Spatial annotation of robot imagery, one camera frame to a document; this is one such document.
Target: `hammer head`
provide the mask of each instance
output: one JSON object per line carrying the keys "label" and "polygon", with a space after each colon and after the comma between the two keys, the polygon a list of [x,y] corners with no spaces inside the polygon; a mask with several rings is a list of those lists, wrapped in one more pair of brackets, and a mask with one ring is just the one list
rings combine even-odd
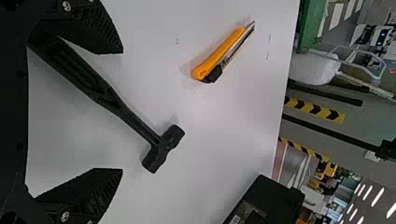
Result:
{"label": "hammer head", "polygon": [[143,166],[155,174],[166,161],[168,153],[177,147],[184,135],[185,133],[181,128],[175,124],[172,125],[161,137],[160,144],[158,146],[151,146],[151,150],[142,161]]}

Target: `hazard stripe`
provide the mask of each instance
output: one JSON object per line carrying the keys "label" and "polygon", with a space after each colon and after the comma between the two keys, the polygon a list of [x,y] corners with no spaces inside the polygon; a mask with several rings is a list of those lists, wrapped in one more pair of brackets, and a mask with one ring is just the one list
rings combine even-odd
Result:
{"label": "hazard stripe", "polygon": [[312,149],[310,149],[308,147],[304,147],[304,146],[302,146],[302,145],[300,145],[300,144],[298,144],[296,142],[290,141],[289,139],[286,139],[286,138],[281,137],[281,136],[279,136],[277,139],[278,139],[279,142],[283,142],[283,143],[285,143],[285,144],[287,144],[287,145],[289,145],[291,147],[294,147],[294,148],[296,148],[298,150],[301,150],[302,152],[304,152],[304,153],[306,153],[306,154],[308,154],[310,156],[313,156],[315,158],[318,158],[321,161],[326,161],[326,162],[329,161],[329,157],[324,156],[323,154],[320,154],[320,153],[316,152],[315,150],[312,150]]}
{"label": "hazard stripe", "polygon": [[321,105],[314,105],[312,103],[296,99],[294,97],[285,96],[285,106],[297,109],[314,115],[316,117],[332,121],[334,123],[343,124],[346,114],[340,113],[336,110],[323,107]]}

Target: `white table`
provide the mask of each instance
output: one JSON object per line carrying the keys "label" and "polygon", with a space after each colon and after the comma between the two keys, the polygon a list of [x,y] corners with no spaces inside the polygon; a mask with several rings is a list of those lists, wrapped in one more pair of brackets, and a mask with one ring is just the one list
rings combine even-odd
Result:
{"label": "white table", "polygon": [[[123,55],[77,48],[153,129],[186,132],[156,175],[149,144],[29,52],[33,195],[93,167],[123,168],[107,223],[222,223],[259,173],[271,175],[297,21],[296,0],[108,0]],[[232,33],[256,32],[216,84],[191,69]]]}

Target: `box cutter blade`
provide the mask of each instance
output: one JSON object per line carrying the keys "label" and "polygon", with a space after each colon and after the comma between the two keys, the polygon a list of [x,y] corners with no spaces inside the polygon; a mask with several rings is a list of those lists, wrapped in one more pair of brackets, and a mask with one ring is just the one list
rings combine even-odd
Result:
{"label": "box cutter blade", "polygon": [[216,82],[254,32],[256,22],[238,27],[203,63],[192,70],[192,76],[205,83]]}

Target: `black box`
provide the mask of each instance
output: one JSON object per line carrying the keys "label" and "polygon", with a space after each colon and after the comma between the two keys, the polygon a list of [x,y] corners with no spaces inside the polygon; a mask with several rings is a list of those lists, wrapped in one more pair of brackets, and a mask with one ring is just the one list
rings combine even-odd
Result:
{"label": "black box", "polygon": [[305,195],[259,175],[223,224],[295,224]]}

